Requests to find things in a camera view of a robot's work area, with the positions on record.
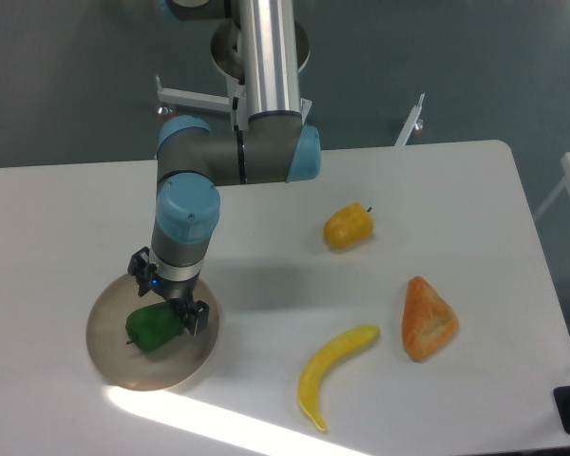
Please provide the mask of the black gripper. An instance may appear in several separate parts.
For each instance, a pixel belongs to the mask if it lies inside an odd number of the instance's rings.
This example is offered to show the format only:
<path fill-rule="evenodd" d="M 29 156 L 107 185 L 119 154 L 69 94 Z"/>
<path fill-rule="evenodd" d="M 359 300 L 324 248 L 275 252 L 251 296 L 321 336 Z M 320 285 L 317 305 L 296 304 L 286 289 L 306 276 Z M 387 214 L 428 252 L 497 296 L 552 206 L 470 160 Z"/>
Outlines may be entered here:
<path fill-rule="evenodd" d="M 155 265 L 150 260 L 150 249 L 142 247 L 128 263 L 127 273 L 135 278 L 138 296 L 152 291 L 169 301 L 172 313 L 179 322 L 178 335 L 197 336 L 208 324 L 210 307 L 193 297 L 201 264 L 175 267 L 166 263 Z"/>

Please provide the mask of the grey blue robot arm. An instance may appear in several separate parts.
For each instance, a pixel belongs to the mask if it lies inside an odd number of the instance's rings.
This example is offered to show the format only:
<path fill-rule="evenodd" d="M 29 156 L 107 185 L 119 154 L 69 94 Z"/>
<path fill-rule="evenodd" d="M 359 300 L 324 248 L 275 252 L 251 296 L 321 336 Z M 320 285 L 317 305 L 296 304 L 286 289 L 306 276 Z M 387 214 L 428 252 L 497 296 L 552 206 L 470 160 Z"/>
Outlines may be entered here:
<path fill-rule="evenodd" d="M 151 243 L 135 253 L 127 272 L 139 294 L 162 297 L 179 333 L 207 325 L 208 305 L 193 297 L 219 221 L 219 187 L 309 181 L 320 170 L 316 128 L 303 121 L 294 7 L 290 1 L 166 1 L 180 21 L 224 18 L 235 29 L 231 48 L 242 61 L 244 126 L 210 131 L 192 116 L 174 117 L 160 132 Z"/>

